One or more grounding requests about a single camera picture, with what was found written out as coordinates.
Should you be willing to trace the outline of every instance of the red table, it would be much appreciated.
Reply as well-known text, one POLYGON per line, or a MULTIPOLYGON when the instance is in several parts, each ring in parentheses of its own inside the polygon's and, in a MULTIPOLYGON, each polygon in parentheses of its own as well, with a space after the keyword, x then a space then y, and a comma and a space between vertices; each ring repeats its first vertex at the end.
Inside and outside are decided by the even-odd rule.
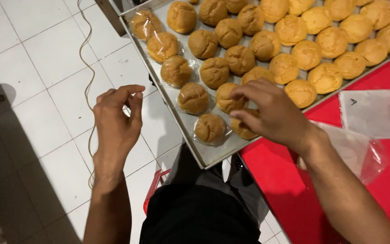
MULTIPOLYGON (((390 62, 347 89, 390 89, 390 62)), ((341 126, 338 97, 311 109, 306 116, 341 126)), ((382 140, 382 145, 389 165, 367 188, 390 218, 390 140, 382 140)), ((286 147, 260 139, 241 155, 293 244, 344 243, 325 218, 307 173, 295 167, 286 147)))

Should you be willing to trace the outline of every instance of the aluminum tray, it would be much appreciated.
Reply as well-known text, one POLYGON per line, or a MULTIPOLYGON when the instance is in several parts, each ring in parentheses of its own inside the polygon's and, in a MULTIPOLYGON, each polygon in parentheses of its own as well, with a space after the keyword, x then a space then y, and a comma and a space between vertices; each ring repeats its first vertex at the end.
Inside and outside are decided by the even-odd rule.
MULTIPOLYGON (((189 34, 180 34, 172 31, 167 25, 166 25, 166 13, 169 9, 169 6, 172 2, 175 0, 149 0, 148 2, 145 2, 137 7, 134 7, 128 11, 125 11, 124 13, 121 14, 120 19, 124 25, 124 28, 126 29, 127 33, 130 36, 130 39, 132 40, 135 48, 137 49, 138 53, 143 59, 143 62, 148 69, 153 82, 156 84, 160 94, 163 97, 164 102, 168 106, 168 109, 170 110, 172 116, 177 122, 177 125, 179 126, 185 141, 189 145, 189 148, 194 155, 195 159, 198 162, 198 165, 202 169, 208 169, 210 167, 213 167, 215 164, 221 162, 225 158, 229 157, 230 155, 237 153, 240 151, 242 148, 246 147, 250 143, 258 140, 260 137, 257 137, 251 141, 246 141, 244 139, 241 139, 238 137, 236 134, 231 133, 231 135, 228 137, 228 139, 220 146, 212 147, 212 146, 207 146, 203 145, 199 142, 196 142, 192 140, 192 134, 193 134, 193 129, 194 129, 194 124, 196 120, 198 119, 196 116, 193 115, 188 115, 185 113, 182 113, 181 110, 178 110, 175 108, 176 106, 176 99, 179 94, 179 89, 171 88, 170 86, 166 85, 165 82, 161 79, 160 77, 160 69, 161 69, 161 64, 155 62, 153 59, 149 57, 149 55, 146 52, 146 44, 133 36, 131 29, 129 28, 129 23, 130 19, 135 15, 135 13, 138 10, 142 9, 150 9, 152 10, 157 17, 160 19, 162 22, 163 26, 166 28, 167 32, 170 32, 174 34, 177 39, 180 42, 180 48, 181 48, 181 53, 183 57, 185 57, 187 60, 193 60, 198 64, 198 67, 196 68, 195 72, 192 74, 192 82, 198 82, 199 84, 203 85, 206 90, 213 96, 216 97, 216 91, 209 89, 207 86, 204 85, 204 83, 199 79, 199 67, 203 63, 203 60, 195 58, 192 53, 190 52, 187 43, 188 43, 188 38, 189 34)), ((250 0, 251 4, 258 5, 258 1, 250 0)), ((314 6, 322 6, 323 0, 316 0, 314 3, 314 6)), ((199 4, 194 5, 196 12, 198 13, 199 9, 199 4)), ((356 7, 355 13, 359 13, 359 7, 356 7)), ((230 15, 231 18, 236 19, 237 15, 230 15)), ((214 32, 214 28, 204 25, 199 19, 197 22, 197 26, 195 27, 195 30, 202 29, 202 30, 209 30, 214 32)), ((274 30, 274 24, 269 24, 265 23, 263 29, 273 31, 274 30)), ((315 35, 308 35, 306 39, 308 40, 315 40, 315 35)), ((239 45, 244 45, 244 46, 249 46, 249 42, 251 40, 250 36, 244 36, 242 40, 240 41, 239 45)), ((349 44, 348 45, 348 50, 352 51, 353 50, 353 45, 349 44)), ((214 55, 214 57, 224 57, 225 54, 225 49, 222 47, 218 47, 218 51, 214 55)), ((282 46, 281 52, 283 53, 290 53, 291 52, 291 47, 286 47, 282 46)), ((376 70, 377 68, 381 67, 383 64, 387 63, 390 61, 390 55, 387 57, 387 59, 377 65, 376 67, 373 67, 371 69, 366 68, 364 73, 357 77, 354 80, 343 80, 343 84, 340 89, 327 94, 327 95, 318 95, 316 101, 308 108, 305 108, 302 110, 302 112, 306 112, 310 110, 311 108, 317 106, 319 103, 323 102, 324 100, 328 99, 329 97, 332 97, 339 91, 345 89, 347 86, 351 85, 355 81, 359 80, 360 78, 364 77, 365 75, 368 75, 372 71, 376 70)), ((332 62, 332 59, 322 59, 322 63, 326 62, 332 62)), ((261 62, 257 60, 257 66, 264 66, 266 68, 269 67, 269 62, 261 62)), ((307 79, 308 77, 308 72, 300 70, 299 76, 303 79, 307 79)), ((237 75, 232 75, 230 74, 230 78, 228 82, 234 82, 236 84, 240 84, 241 76, 237 75)), ((250 103, 249 107, 255 108, 254 104, 250 103)), ((215 107, 213 109, 213 112, 216 114, 219 114, 222 116, 225 121, 229 124, 230 119, 227 114, 223 113, 219 108, 215 107)))

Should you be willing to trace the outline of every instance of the forearm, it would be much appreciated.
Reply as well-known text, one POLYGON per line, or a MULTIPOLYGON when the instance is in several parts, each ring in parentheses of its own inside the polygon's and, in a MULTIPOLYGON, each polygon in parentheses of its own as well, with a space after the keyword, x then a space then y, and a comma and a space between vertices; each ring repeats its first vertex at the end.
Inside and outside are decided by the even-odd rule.
POLYGON ((129 243, 131 226, 132 216, 124 177, 110 192, 93 188, 84 244, 129 243))
POLYGON ((304 155, 317 197, 331 225, 353 244, 390 243, 390 221, 360 180, 344 164, 323 131, 304 155))

